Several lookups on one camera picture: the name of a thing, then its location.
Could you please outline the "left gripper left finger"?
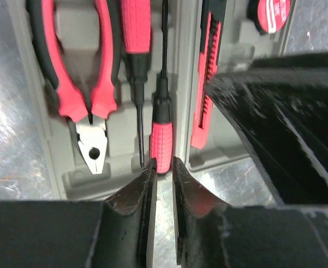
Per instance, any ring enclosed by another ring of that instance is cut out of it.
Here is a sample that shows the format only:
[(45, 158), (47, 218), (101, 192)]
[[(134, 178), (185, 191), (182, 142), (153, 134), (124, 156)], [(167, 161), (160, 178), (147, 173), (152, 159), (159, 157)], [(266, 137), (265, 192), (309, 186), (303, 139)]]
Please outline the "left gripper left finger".
[(151, 267), (157, 163), (105, 200), (0, 201), (0, 267)]

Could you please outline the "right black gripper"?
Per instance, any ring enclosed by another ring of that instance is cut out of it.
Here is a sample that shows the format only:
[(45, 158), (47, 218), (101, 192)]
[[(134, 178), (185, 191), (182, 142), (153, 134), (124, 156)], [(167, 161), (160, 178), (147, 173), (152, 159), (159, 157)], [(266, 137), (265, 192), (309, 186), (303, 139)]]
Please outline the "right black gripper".
[(328, 205), (328, 51), (255, 59), (205, 93), (278, 202)]

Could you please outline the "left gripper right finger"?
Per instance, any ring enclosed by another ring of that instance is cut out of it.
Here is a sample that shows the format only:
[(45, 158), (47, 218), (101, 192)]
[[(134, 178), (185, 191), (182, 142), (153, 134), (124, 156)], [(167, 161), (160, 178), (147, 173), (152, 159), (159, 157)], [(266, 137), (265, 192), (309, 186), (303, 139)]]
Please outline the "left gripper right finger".
[(173, 158), (176, 260), (182, 267), (328, 267), (328, 206), (235, 207)]

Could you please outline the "grey plastic tool case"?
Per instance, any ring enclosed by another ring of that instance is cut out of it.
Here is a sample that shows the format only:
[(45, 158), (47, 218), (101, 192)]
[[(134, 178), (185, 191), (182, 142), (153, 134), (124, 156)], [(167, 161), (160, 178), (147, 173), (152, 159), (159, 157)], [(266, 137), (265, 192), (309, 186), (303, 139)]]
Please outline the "grey plastic tool case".
[[(191, 17), (181, 8), (181, 1), (171, 1), (168, 32), (168, 76), (175, 130), (173, 153), (180, 157), (194, 177), (204, 180), (212, 191), (234, 188), (240, 195), (251, 183), (253, 161), (229, 121), (213, 108), (208, 139), (203, 149), (190, 145), (198, 83), (200, 1), (189, 1)], [(140, 171), (136, 108), (124, 67), (120, 67), (115, 89), (116, 111), (107, 121), (108, 146), (103, 172), (93, 175), (85, 164), (70, 127), (48, 106), (45, 82), (32, 47), (30, 23), (25, 1), (9, 1), (9, 12), (18, 42), (33, 101), (36, 123), (56, 199), (99, 199), (107, 197), (128, 183)], [(221, 36), (219, 71), (243, 70), (255, 58), (282, 55), (290, 31), (287, 23), (271, 35), (258, 33), (245, 17), (247, 1), (229, 1)]]

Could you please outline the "red black tape roll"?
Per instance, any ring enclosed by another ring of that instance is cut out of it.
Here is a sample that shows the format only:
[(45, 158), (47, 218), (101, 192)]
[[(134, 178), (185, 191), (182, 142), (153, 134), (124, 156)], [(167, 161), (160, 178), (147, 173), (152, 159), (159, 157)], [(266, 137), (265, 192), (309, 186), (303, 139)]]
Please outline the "red black tape roll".
[(290, 0), (251, 0), (247, 18), (254, 22), (260, 34), (275, 34), (287, 22), (290, 10)]

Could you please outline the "red black pliers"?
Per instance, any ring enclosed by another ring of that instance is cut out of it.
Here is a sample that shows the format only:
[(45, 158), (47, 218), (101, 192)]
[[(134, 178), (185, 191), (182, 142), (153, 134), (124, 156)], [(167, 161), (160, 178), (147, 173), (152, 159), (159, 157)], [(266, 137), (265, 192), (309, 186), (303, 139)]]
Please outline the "red black pliers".
[(92, 174), (103, 171), (106, 121), (117, 109), (122, 38), (116, 1), (27, 1), (49, 109), (66, 119)]

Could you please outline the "large red screwdriver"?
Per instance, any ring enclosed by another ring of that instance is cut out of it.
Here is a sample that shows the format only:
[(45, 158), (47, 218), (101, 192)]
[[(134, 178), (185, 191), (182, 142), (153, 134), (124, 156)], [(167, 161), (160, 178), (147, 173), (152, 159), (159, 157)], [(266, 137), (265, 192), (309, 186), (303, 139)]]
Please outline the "large red screwdriver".
[(168, 91), (167, 43), (168, 43), (168, 1), (162, 1), (162, 70), (153, 96), (152, 132), (149, 155), (157, 160), (157, 172), (165, 174), (170, 170), (173, 127), (170, 113), (171, 98)]

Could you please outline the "red utility knife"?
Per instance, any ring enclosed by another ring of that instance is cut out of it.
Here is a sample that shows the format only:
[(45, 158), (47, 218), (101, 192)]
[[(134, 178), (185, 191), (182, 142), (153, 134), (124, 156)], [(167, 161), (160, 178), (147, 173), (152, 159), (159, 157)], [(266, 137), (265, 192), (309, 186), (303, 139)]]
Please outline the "red utility knife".
[(227, 1), (203, 1), (200, 22), (198, 87), (190, 145), (203, 149), (206, 145), (213, 102), (204, 87), (218, 71), (218, 58)]

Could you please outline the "small red screwdriver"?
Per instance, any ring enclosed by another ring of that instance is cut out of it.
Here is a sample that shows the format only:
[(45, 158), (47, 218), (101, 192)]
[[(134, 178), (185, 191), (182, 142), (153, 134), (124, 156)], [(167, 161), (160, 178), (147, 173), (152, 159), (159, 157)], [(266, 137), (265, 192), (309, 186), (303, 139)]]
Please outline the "small red screwdriver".
[(137, 132), (140, 166), (144, 166), (143, 104), (147, 82), (148, 55), (151, 43), (150, 1), (124, 0), (120, 2), (124, 47), (133, 86), (133, 103), (137, 109)]

